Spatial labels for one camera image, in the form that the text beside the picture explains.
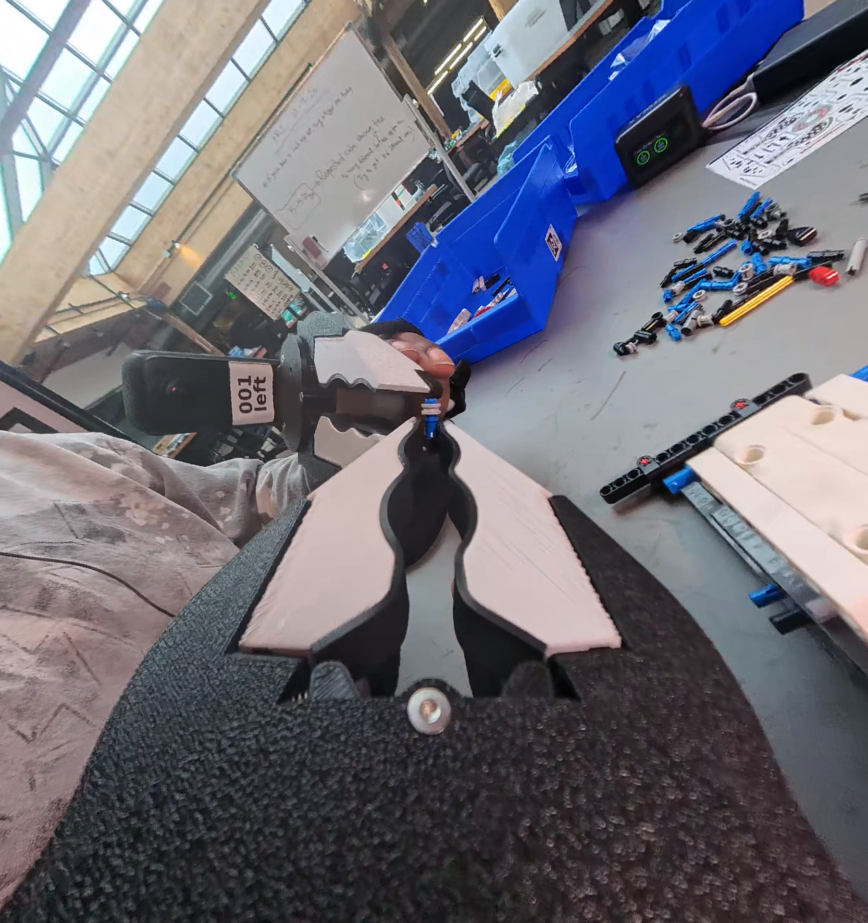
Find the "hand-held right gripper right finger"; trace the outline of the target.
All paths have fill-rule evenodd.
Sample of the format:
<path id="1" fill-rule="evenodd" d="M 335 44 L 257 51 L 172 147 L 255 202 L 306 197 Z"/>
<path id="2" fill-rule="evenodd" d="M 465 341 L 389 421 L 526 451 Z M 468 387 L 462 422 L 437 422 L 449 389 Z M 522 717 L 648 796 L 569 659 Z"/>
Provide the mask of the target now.
<path id="1" fill-rule="evenodd" d="M 441 429 L 452 489 L 453 627 L 473 696 L 499 696 L 524 663 L 619 650 L 553 495 L 454 423 Z"/>

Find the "person's left hand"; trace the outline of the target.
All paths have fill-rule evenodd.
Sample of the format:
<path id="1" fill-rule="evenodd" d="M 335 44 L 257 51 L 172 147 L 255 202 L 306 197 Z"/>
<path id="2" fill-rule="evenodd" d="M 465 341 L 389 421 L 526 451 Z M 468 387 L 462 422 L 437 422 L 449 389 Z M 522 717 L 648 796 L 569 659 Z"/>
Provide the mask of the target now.
<path id="1" fill-rule="evenodd" d="M 416 332 L 398 332 L 388 337 L 387 341 L 424 372 L 441 382 L 449 381 L 455 371 L 455 364 L 447 353 Z"/>

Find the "stack of clear storage boxes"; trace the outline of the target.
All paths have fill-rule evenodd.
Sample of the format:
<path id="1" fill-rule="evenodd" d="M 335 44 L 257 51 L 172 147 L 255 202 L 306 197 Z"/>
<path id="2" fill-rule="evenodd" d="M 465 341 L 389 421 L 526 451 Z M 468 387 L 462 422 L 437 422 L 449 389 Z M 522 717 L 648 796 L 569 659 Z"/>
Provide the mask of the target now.
<path id="1" fill-rule="evenodd" d="M 599 7 L 594 2 L 517 2 L 494 29 L 474 28 L 470 46 L 448 69 L 452 92 L 459 96 L 470 83 L 487 94 L 504 82 L 517 87 L 531 79 L 569 40 L 580 21 Z"/>

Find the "grey desk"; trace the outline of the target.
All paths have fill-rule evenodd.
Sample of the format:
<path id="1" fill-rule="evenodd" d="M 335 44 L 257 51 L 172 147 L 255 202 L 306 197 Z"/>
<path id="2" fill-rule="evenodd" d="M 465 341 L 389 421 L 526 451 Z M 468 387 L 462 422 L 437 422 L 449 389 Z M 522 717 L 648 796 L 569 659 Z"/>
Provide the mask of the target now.
<path id="1" fill-rule="evenodd" d="M 868 363 L 868 254 L 831 288 L 797 286 L 732 327 L 625 359 L 611 347 L 660 305 L 673 234 L 749 193 L 708 171 L 732 137 L 578 221 L 546 330 L 474 366 L 459 425 L 569 497 L 663 583 L 740 681 L 815 831 L 868 903 L 868 690 L 813 629 L 780 634 L 749 567 L 683 498 L 608 506 L 602 486 L 792 373 L 820 384 Z M 868 117 L 765 189 L 818 248 L 868 239 Z"/>

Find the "yellow toy axle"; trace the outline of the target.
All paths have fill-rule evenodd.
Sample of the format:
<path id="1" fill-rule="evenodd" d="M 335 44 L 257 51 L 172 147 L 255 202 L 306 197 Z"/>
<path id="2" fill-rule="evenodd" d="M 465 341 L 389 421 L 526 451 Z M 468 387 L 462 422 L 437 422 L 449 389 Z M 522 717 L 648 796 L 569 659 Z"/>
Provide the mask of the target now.
<path id="1" fill-rule="evenodd" d="M 727 328 L 737 323 L 741 318 L 751 314 L 752 311 L 774 299 L 777 295 L 784 293 L 787 289 L 792 287 L 796 281 L 797 279 L 794 275 L 786 275 L 779 278 L 772 285 L 764 288 L 763 291 L 752 295 L 750 298 L 740 303 L 739 306 L 734 307 L 728 314 L 719 317 L 717 321 L 718 326 Z"/>

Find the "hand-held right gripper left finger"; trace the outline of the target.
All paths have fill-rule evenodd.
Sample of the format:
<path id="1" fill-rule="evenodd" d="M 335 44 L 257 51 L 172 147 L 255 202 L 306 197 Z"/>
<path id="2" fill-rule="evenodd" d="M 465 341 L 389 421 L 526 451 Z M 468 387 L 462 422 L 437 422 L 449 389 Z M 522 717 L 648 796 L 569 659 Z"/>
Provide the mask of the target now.
<path id="1" fill-rule="evenodd" d="M 405 572 L 424 554 L 424 426 L 399 426 L 316 489 L 255 604 L 239 651 L 338 662 L 394 696 Z"/>

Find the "black adapter box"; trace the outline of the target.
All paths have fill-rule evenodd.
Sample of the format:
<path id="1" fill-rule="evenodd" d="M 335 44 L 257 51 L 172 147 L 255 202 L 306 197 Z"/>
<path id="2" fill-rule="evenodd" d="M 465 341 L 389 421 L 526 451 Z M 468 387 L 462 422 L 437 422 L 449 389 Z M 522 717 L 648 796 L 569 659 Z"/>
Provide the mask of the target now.
<path id="1" fill-rule="evenodd" d="M 758 101 L 829 75 L 868 50 L 868 1 L 836 1 L 789 29 L 751 76 Z"/>

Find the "printed chart sign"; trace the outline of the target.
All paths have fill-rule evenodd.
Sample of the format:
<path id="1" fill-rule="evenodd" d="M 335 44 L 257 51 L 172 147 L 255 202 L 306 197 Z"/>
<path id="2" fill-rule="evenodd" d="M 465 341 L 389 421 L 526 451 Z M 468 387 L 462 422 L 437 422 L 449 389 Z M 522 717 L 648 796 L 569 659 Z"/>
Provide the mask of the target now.
<path id="1" fill-rule="evenodd" d="M 301 294 L 297 285 L 256 245 L 250 245 L 224 277 L 272 321 L 280 320 Z"/>

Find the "pile of blue black pins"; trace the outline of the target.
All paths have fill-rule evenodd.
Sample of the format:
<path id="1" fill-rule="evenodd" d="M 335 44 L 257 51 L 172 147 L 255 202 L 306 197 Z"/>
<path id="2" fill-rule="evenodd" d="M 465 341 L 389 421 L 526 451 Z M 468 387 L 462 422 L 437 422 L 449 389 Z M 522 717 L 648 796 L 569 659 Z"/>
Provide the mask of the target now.
<path id="1" fill-rule="evenodd" d="M 844 249 L 809 249 L 818 238 L 815 227 L 792 225 L 787 210 L 759 192 L 736 213 L 718 213 L 676 233 L 673 242 L 689 247 L 691 255 L 677 260 L 661 281 L 661 309 L 613 343 L 613 354 L 626 358 L 660 339 L 680 342 L 703 329 L 734 326 L 740 321 L 727 328 L 717 321 L 786 275 L 797 281 L 784 293 L 798 283 L 834 287 L 862 270 L 868 238 Z"/>

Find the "white sticker sheet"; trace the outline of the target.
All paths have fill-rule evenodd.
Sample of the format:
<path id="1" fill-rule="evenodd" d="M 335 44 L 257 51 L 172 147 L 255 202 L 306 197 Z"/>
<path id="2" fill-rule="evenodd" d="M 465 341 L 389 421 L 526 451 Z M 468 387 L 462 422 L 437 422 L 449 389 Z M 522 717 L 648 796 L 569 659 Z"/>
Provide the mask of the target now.
<path id="1" fill-rule="evenodd" d="M 706 168 L 757 190 L 868 117 L 868 49 Z"/>

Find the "whiteboard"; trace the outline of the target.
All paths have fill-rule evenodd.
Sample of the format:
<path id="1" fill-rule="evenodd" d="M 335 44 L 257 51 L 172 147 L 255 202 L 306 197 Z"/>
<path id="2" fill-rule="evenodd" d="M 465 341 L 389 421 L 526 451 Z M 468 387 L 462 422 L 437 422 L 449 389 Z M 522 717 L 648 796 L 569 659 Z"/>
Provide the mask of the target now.
<path id="1" fill-rule="evenodd" d="M 397 95 L 353 23 L 243 155 L 233 177 L 323 269 L 431 151 L 475 193 L 409 99 Z"/>

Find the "blue plastic bin with tag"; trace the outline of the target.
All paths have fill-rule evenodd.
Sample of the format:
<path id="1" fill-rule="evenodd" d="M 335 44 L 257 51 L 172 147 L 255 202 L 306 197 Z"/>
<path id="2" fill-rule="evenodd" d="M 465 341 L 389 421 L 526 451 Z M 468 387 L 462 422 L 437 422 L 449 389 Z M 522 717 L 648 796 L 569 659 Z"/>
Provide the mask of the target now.
<path id="1" fill-rule="evenodd" d="M 476 363 L 541 332 L 577 214 L 550 142 L 445 225 L 373 327 L 414 330 Z"/>

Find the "white black toy truck chassis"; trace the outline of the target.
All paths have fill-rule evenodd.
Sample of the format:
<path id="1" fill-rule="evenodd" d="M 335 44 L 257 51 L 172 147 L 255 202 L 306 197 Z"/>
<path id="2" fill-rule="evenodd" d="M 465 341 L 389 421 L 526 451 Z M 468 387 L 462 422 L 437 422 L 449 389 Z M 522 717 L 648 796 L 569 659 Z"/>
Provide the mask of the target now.
<path id="1" fill-rule="evenodd" d="M 868 682 L 868 364 L 814 386 L 805 373 L 734 400 L 601 486 L 690 502 L 785 604 L 780 633 L 814 627 Z"/>

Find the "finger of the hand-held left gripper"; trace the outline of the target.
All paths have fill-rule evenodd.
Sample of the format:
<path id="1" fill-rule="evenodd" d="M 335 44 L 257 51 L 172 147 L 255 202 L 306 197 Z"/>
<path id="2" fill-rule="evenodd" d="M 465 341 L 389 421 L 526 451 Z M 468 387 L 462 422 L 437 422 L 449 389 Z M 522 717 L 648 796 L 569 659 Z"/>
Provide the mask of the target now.
<path id="1" fill-rule="evenodd" d="M 400 446 L 408 435 L 408 421 L 383 436 L 363 435 L 356 429 L 344 432 L 323 417 L 317 426 L 314 454 L 341 469 L 339 476 L 345 479 L 349 492 L 356 492 L 358 487 L 377 488 L 384 496 L 404 472 Z"/>
<path id="2" fill-rule="evenodd" d="M 313 344 L 318 395 L 330 406 L 432 406 L 440 381 L 377 336 L 350 330 Z"/>

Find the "black power bank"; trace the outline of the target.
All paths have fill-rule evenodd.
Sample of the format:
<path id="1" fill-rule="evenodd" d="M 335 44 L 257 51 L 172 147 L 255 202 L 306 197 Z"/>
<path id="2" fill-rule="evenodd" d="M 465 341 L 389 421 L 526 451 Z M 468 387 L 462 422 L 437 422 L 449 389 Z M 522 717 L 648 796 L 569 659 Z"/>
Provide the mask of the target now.
<path id="1" fill-rule="evenodd" d="M 680 84 L 626 123 L 616 135 L 614 150 L 626 185 L 639 188 L 694 152 L 706 129 L 691 88 Z"/>

